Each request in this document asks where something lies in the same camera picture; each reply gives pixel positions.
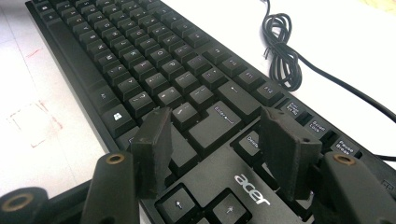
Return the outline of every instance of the keycap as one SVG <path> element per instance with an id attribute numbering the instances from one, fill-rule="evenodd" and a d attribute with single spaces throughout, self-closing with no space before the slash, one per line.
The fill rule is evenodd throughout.
<path id="1" fill-rule="evenodd" d="M 131 115 L 134 116 L 135 119 L 138 119 L 151 111 L 156 105 L 149 95 L 143 91 L 129 99 L 125 106 L 130 111 Z"/>
<path id="2" fill-rule="evenodd" d="M 190 103 L 185 103 L 172 111 L 172 118 L 175 127 L 183 132 L 190 128 L 200 116 Z"/>
<path id="3" fill-rule="evenodd" d="M 102 120 L 113 138 L 121 136 L 136 126 L 136 122 L 123 105 L 117 105 L 105 112 Z"/>
<path id="4" fill-rule="evenodd" d="M 280 88 L 269 82 L 264 83 L 253 91 L 252 95 L 265 106 L 272 106 L 283 97 Z"/>
<path id="5" fill-rule="evenodd" d="M 209 217 L 218 223 L 242 223 L 249 217 L 244 205 L 231 193 L 213 208 L 212 213 Z"/>
<path id="6" fill-rule="evenodd" d="M 183 188 L 170 192 L 165 200 L 157 203 L 157 209 L 166 223 L 185 223 L 198 211 L 198 207 Z"/>
<path id="7" fill-rule="evenodd" d="M 242 120 L 222 101 L 206 110 L 206 118 L 187 131 L 201 157 L 209 155 L 243 127 Z"/>
<path id="8" fill-rule="evenodd" d="M 218 88 L 219 98 L 245 122 L 250 123 L 260 115 L 262 105 L 233 81 Z"/>
<path id="9" fill-rule="evenodd" d="M 262 152 L 259 149 L 259 135 L 254 131 L 244 134 L 233 148 L 250 166 L 262 157 Z"/>

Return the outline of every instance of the brass insert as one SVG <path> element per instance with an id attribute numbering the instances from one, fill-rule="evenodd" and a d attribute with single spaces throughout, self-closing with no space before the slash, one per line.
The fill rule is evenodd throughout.
<path id="1" fill-rule="evenodd" d="M 34 197 L 35 196 L 32 193 L 21 193 L 15 195 L 1 205 L 1 210 L 4 212 L 18 211 L 28 205 Z"/>
<path id="2" fill-rule="evenodd" d="M 114 165 L 122 162 L 123 160 L 125 160 L 125 157 L 122 154 L 114 154 L 107 157 L 106 162 L 107 164 Z"/>

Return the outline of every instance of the acer logo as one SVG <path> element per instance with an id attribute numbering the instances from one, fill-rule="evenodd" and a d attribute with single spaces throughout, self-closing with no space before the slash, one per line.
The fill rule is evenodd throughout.
<path id="1" fill-rule="evenodd" d="M 258 190 L 256 190 L 256 187 L 254 187 L 254 185 L 248 182 L 248 179 L 244 175 L 236 175 L 233 178 L 235 178 L 238 184 L 242 185 L 242 188 L 244 188 L 244 190 L 248 193 L 250 198 L 253 199 L 254 202 L 256 202 L 256 204 L 267 203 L 268 205 L 270 205 L 270 202 L 262 197 L 262 194 Z"/>

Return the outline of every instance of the key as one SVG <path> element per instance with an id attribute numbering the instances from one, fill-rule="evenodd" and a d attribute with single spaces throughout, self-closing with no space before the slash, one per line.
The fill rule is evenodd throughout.
<path id="1" fill-rule="evenodd" d="M 90 94 L 90 98 L 100 115 L 120 103 L 119 99 L 108 86 L 94 91 Z"/>
<path id="2" fill-rule="evenodd" d="M 190 103 L 185 103 L 172 111 L 172 121 L 181 132 L 190 128 L 199 118 L 198 112 Z"/>
<path id="3" fill-rule="evenodd" d="M 273 106 L 283 97 L 283 93 L 279 87 L 269 82 L 264 83 L 251 94 L 256 98 L 256 100 L 265 106 Z"/>
<path id="4" fill-rule="evenodd" d="M 126 107 L 135 119 L 139 119 L 140 117 L 151 111 L 155 107 L 155 104 L 151 100 L 149 95 L 145 91 L 143 91 L 137 94 L 135 97 L 131 98 L 127 102 Z"/>
<path id="5" fill-rule="evenodd" d="M 169 224 L 187 223 L 196 213 L 198 207 L 183 188 L 169 192 L 170 196 L 157 204 L 158 211 Z"/>
<path id="6" fill-rule="evenodd" d="M 264 78 L 262 78 L 262 74 L 248 69 L 235 77 L 234 81 L 244 88 L 245 91 L 251 92 L 259 88 L 259 86 L 264 82 Z"/>
<path id="7" fill-rule="evenodd" d="M 131 118 L 123 105 L 117 105 L 105 112 L 102 115 L 102 120 L 113 138 L 121 136 L 136 126 L 136 122 Z"/>
<path id="8" fill-rule="evenodd" d="M 182 95 L 189 94 L 200 86 L 198 79 L 191 72 L 186 72 L 180 77 L 175 78 L 173 83 Z"/>
<path id="9" fill-rule="evenodd" d="M 219 223 L 242 223 L 248 218 L 248 211 L 231 193 L 213 208 L 212 213 L 209 217 Z"/>
<path id="10" fill-rule="evenodd" d="M 125 81 L 121 82 L 119 85 L 117 85 L 116 88 L 116 93 L 123 102 L 136 96 L 138 93 L 142 91 L 143 89 L 140 87 L 140 85 L 133 77 L 130 77 Z"/>
<path id="11" fill-rule="evenodd" d="M 187 131 L 191 144 L 201 157 L 209 155 L 244 126 L 222 101 L 210 106 L 205 113 L 206 118 Z"/>
<path id="12" fill-rule="evenodd" d="M 187 99 L 198 111 L 202 111 L 215 102 L 215 95 L 206 86 L 201 86 L 187 95 Z"/>
<path id="13" fill-rule="evenodd" d="M 254 131 L 246 134 L 233 148 L 250 166 L 262 157 L 262 152 L 259 149 L 259 135 Z"/>
<path id="14" fill-rule="evenodd" d="M 198 163 L 199 157 L 175 126 L 172 125 L 171 131 L 173 153 L 169 168 L 175 175 L 182 177 Z"/>
<path id="15" fill-rule="evenodd" d="M 121 151 L 128 149 L 132 141 L 134 141 L 137 131 L 139 131 L 139 127 L 136 126 L 116 139 L 117 146 L 119 146 Z"/>
<path id="16" fill-rule="evenodd" d="M 242 64 L 241 60 L 237 59 L 236 57 L 232 57 L 219 64 L 219 69 L 230 78 L 233 78 L 234 76 L 245 71 L 247 67 Z"/>
<path id="17" fill-rule="evenodd" d="M 218 96 L 246 123 L 250 123 L 260 115 L 262 105 L 239 87 L 229 81 L 218 88 Z"/>
<path id="18" fill-rule="evenodd" d="M 162 91 L 157 95 L 156 99 L 160 107 L 169 106 L 171 108 L 176 108 L 184 102 L 183 97 L 175 87 L 170 87 Z"/>

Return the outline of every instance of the function key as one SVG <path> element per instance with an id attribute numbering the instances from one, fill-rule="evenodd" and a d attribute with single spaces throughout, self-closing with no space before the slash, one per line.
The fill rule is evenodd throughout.
<path id="1" fill-rule="evenodd" d="M 321 118 L 312 118 L 305 124 L 305 128 L 322 142 L 332 135 L 331 125 Z"/>
<path id="2" fill-rule="evenodd" d="M 307 118 L 312 118 L 312 116 L 306 112 L 303 104 L 295 100 L 288 100 L 280 107 L 280 110 L 294 118 L 299 123 L 306 121 Z"/>
<path id="3" fill-rule="evenodd" d="M 252 95 L 254 98 L 256 98 L 256 100 L 265 106 L 272 106 L 283 97 L 283 93 L 279 87 L 269 82 L 266 82 L 260 86 L 252 93 Z"/>
<path id="4" fill-rule="evenodd" d="M 199 211 L 184 188 L 168 193 L 156 206 L 166 223 L 187 223 Z"/>
<path id="5" fill-rule="evenodd" d="M 242 63 L 241 60 L 237 59 L 236 57 L 232 57 L 222 62 L 219 65 L 219 69 L 227 74 L 227 76 L 234 77 L 245 71 L 247 67 Z"/>
<path id="6" fill-rule="evenodd" d="M 346 139 L 344 136 L 339 137 L 334 144 L 330 147 L 332 151 L 343 152 L 349 156 L 356 158 L 361 157 L 361 150 L 358 146 Z"/>
<path id="7" fill-rule="evenodd" d="M 222 63 L 224 60 L 231 57 L 227 50 L 222 47 L 210 49 L 203 53 L 203 55 L 215 65 Z"/>

